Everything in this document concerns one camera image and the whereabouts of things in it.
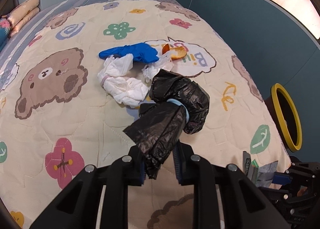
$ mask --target window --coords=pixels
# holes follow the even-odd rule
[[[320,16],[310,0],[271,0],[298,19],[312,34],[320,38]]]

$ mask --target bed sheet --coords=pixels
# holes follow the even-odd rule
[[[203,129],[180,137],[196,154],[242,167],[247,151],[259,166],[278,161],[279,172],[289,167],[249,73],[197,14],[167,0],[84,1],[48,9],[0,57],[7,56],[0,79],[0,196],[22,228],[85,165],[110,165],[134,145],[122,131],[138,109],[117,104],[97,79],[104,63],[98,53],[115,46],[146,42],[161,51],[168,43],[187,50],[172,71],[210,96]],[[157,180],[129,188],[129,228],[192,228],[192,193],[178,184],[169,156]]]

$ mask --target crumpled white tissue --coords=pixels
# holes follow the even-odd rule
[[[157,55],[157,57],[159,58],[158,61],[144,66],[144,68],[142,69],[142,74],[145,77],[146,82],[150,82],[154,78],[154,76],[158,74],[160,69],[164,69],[167,71],[172,70],[172,53],[172,51],[167,51],[163,55]]]
[[[117,103],[135,108],[145,99],[149,88],[141,80],[125,77],[132,67],[132,54],[121,58],[110,56],[105,60],[104,68],[98,73],[98,80]]]

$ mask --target black plastic bag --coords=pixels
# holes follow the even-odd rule
[[[192,134],[202,129],[209,112],[209,96],[195,82],[163,69],[153,78],[150,98],[155,104],[141,104],[140,119],[124,129],[145,156],[146,173],[156,178],[182,130]],[[180,101],[184,106],[167,102]]]

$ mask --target screw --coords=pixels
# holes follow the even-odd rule
[[[132,160],[132,157],[130,155],[126,155],[122,157],[123,162],[130,162]]]
[[[235,164],[229,164],[229,165],[228,165],[228,169],[229,169],[230,171],[232,171],[232,172],[235,172],[235,171],[237,171],[238,167],[237,167],[237,165],[235,165]]]
[[[190,158],[192,161],[194,161],[194,162],[198,162],[198,161],[200,161],[200,156],[199,155],[197,155],[197,154],[193,154],[193,155],[191,155],[191,158]]]
[[[94,171],[94,166],[92,164],[87,165],[84,170],[88,173],[93,172]]]

